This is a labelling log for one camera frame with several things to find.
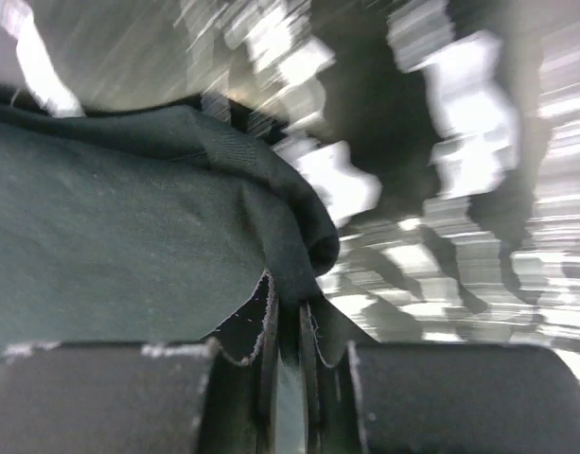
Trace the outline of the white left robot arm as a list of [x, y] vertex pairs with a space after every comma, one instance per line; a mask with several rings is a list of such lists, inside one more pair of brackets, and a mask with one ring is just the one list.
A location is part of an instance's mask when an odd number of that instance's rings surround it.
[[82, 117], [75, 94], [63, 83], [26, 1], [0, 1], [0, 27], [15, 41], [16, 59], [36, 104], [54, 117]]

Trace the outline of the black marble pattern mat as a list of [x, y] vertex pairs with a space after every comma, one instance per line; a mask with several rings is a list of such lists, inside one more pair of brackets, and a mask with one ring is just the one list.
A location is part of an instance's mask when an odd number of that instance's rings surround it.
[[195, 96], [319, 190], [372, 336], [580, 353], [580, 1], [35, 1], [88, 111]]

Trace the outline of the black t shirt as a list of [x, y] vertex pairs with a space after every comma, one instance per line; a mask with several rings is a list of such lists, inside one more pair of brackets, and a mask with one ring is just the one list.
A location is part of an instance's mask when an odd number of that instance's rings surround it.
[[187, 105], [55, 118], [0, 103], [0, 357], [25, 341], [194, 341], [250, 358], [272, 297], [339, 254], [315, 190]]

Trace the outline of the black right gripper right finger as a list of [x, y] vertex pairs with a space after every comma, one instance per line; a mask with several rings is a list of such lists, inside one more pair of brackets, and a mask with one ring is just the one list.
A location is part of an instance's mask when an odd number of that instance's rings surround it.
[[580, 384], [528, 344], [380, 343], [300, 309], [310, 453], [580, 453]]

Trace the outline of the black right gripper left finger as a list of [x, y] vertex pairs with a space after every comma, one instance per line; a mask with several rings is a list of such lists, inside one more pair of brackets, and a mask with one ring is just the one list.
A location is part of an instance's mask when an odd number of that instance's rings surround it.
[[0, 365], [0, 453], [271, 453], [278, 299], [193, 342], [24, 342]]

